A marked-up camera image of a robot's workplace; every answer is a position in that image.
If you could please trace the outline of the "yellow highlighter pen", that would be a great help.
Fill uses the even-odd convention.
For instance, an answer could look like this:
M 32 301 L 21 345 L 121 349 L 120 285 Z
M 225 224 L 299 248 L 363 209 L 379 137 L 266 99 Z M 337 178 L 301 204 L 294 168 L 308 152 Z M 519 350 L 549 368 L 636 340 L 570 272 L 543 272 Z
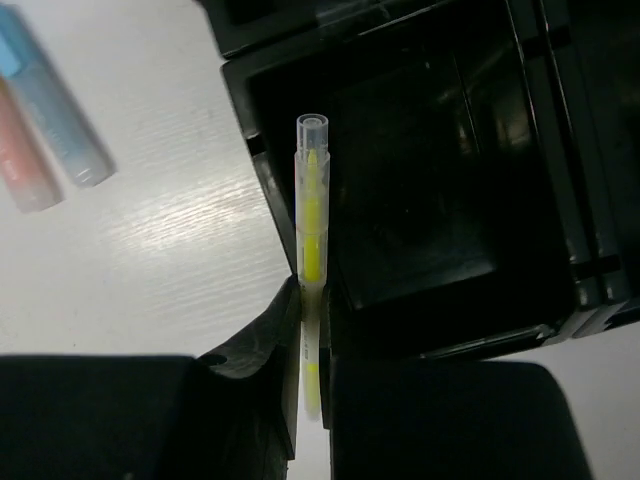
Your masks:
M 309 419 L 321 415 L 320 323 L 328 270 L 330 193 L 329 120 L 307 113 L 296 122 L 296 270 L 301 298 L 301 361 L 304 408 Z

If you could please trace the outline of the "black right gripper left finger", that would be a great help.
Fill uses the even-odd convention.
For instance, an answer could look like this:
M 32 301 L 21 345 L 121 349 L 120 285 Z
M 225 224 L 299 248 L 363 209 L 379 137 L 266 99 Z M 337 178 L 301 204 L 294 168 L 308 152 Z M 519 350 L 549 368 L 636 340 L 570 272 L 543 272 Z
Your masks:
M 300 290 L 198 356 L 5 355 L 5 479 L 283 479 L 295 456 Z

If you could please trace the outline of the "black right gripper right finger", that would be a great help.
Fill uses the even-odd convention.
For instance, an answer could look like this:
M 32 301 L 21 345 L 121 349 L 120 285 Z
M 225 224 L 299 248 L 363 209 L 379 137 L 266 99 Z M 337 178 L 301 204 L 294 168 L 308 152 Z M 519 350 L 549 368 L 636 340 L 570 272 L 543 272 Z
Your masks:
M 589 479 L 556 378 L 528 362 L 428 359 L 323 305 L 321 393 L 335 479 Z

